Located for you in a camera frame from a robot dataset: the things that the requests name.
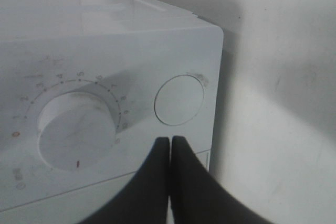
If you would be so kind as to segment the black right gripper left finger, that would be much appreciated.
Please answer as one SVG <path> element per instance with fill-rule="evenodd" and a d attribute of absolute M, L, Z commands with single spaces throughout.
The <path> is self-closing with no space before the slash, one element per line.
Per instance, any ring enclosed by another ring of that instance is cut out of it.
<path fill-rule="evenodd" d="M 81 223 L 166 223 L 169 168 L 170 140 L 158 137 L 126 186 Z"/>

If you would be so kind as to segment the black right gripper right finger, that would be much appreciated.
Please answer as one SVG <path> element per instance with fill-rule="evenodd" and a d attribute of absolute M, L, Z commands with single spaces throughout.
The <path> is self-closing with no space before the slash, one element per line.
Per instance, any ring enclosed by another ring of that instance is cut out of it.
<path fill-rule="evenodd" d="M 172 138 L 170 171 L 175 223 L 270 223 L 230 195 L 182 136 Z"/>

